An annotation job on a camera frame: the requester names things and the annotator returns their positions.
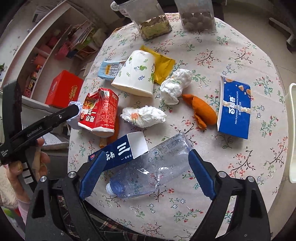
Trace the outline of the white bookshelf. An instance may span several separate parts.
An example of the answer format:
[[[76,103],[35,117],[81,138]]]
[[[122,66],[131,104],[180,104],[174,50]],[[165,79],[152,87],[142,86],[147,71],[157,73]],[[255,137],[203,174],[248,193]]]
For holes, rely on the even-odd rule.
[[[23,95],[45,103],[56,76],[63,70],[79,75],[82,62],[99,50],[93,39],[99,29],[73,4],[61,1],[18,44],[4,69],[1,88],[16,79]],[[70,51],[63,60],[56,60],[55,54],[65,42],[70,44]]]

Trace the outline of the pink storage basket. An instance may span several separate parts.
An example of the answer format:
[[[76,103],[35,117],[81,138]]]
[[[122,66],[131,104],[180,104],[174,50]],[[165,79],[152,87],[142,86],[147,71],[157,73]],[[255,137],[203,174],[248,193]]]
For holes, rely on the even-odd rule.
[[[68,42],[65,42],[58,50],[58,52],[55,54],[56,60],[63,60],[70,51],[70,44]]]

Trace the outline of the blue biscuit box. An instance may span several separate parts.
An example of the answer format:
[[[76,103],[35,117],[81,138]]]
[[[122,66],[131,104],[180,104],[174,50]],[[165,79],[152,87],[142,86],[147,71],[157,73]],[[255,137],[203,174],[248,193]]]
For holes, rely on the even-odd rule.
[[[221,76],[218,131],[234,137],[248,139],[250,115],[250,86]]]

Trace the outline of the red gift box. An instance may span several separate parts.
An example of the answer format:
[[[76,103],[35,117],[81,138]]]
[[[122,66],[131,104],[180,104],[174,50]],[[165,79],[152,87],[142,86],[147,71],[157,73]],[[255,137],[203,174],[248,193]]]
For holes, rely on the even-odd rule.
[[[84,80],[63,70],[51,84],[45,104],[65,108],[71,101],[77,101]]]

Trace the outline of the clear jar with green contents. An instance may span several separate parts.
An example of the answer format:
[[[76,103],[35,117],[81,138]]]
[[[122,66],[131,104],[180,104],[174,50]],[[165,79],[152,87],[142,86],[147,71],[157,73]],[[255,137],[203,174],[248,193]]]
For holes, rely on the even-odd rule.
[[[113,1],[110,7],[129,18],[144,40],[171,32],[171,25],[157,0]]]

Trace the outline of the clear jar with brown nuts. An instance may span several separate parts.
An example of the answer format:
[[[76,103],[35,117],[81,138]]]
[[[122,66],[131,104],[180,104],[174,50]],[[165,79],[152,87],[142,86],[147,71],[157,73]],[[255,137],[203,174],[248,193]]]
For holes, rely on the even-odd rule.
[[[189,32],[216,30],[214,9],[209,0],[175,0],[182,25]]]

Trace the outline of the light blue milk carton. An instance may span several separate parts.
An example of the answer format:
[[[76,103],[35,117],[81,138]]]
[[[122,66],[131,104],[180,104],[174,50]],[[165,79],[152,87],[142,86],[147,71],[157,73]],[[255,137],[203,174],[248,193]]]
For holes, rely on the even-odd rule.
[[[97,76],[101,79],[107,81],[113,81],[117,76],[123,65],[125,64],[125,60],[121,61],[103,61],[100,65]]]

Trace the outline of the red milk tea carton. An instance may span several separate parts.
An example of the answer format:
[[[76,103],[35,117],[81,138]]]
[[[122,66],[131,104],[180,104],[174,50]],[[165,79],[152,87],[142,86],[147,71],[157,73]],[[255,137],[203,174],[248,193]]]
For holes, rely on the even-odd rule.
[[[115,133],[118,96],[108,88],[88,93],[83,102],[78,126],[101,138]]]

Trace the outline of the white tissue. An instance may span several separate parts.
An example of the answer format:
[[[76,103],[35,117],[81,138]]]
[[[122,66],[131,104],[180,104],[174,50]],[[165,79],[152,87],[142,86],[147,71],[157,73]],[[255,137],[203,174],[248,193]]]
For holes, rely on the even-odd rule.
[[[167,105],[178,104],[183,90],[192,82],[193,73],[187,69],[178,69],[160,85],[161,100]]]
[[[158,123],[164,123],[167,115],[158,108],[146,105],[142,108],[124,108],[120,117],[131,125],[148,128]]]

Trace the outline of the white floral paper cup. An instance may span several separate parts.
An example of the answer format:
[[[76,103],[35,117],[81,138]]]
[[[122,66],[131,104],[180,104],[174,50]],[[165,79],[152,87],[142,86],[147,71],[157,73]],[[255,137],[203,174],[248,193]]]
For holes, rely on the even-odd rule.
[[[155,57],[146,51],[135,50],[128,57],[111,85],[127,93],[152,97]]]

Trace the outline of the yellow snack packet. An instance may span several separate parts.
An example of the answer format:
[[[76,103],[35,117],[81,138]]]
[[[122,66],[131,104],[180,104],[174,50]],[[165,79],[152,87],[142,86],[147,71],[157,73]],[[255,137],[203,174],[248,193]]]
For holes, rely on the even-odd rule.
[[[148,52],[154,56],[155,58],[154,81],[158,85],[161,85],[172,72],[176,61],[172,58],[159,54],[144,45],[140,47],[140,50]]]

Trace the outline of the white trash bin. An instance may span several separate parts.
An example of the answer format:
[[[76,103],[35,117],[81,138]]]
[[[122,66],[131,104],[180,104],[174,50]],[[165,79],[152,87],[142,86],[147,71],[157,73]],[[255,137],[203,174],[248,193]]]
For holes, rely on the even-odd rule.
[[[285,173],[290,183],[295,184],[295,83],[291,83],[285,96],[288,121],[288,148]]]

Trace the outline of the dark blue cigarette carton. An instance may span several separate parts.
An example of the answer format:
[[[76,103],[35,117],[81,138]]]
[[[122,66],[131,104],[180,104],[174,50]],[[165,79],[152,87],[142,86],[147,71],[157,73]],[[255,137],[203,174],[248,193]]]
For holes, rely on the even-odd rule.
[[[115,142],[88,156],[88,161],[96,159],[101,152],[106,154],[104,171],[130,162],[148,152],[147,142],[142,132],[128,133]]]

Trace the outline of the floral tablecloth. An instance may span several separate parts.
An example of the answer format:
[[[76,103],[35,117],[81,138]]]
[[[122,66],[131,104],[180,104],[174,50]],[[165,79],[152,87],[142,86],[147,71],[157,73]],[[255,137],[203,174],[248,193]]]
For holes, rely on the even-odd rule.
[[[147,46],[176,61],[174,70],[192,71],[193,79],[185,93],[193,94],[215,111],[220,105],[221,77],[250,86],[251,116],[248,139],[198,127],[192,108],[184,101],[176,105],[161,100],[158,85],[152,97],[140,97],[116,90],[119,108],[154,106],[166,114],[166,121],[148,128],[120,122],[120,135],[138,133],[149,149],[159,144],[176,148],[184,138],[199,155],[230,177],[255,178],[265,206],[270,210],[283,176],[287,158],[288,124],[282,88],[269,56],[243,34],[222,20],[216,30],[190,33],[183,29],[178,14],[168,14],[169,34],[144,41],[134,24],[111,34],[99,51],[83,83],[79,100],[100,87],[110,88],[98,77],[104,60],[126,60],[133,51]],[[166,240],[189,240],[204,218],[210,204],[189,165],[171,181],[151,193],[132,197],[113,197],[106,191],[118,168],[104,171],[86,201],[99,212],[130,230]]]

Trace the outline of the clear crushed plastic bottle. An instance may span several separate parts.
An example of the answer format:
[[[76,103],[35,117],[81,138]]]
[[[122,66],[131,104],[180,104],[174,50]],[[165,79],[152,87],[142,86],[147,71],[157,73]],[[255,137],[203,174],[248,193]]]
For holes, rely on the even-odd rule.
[[[193,149],[186,135],[179,133],[142,154],[109,180],[106,192],[120,199],[150,194],[189,169]]]

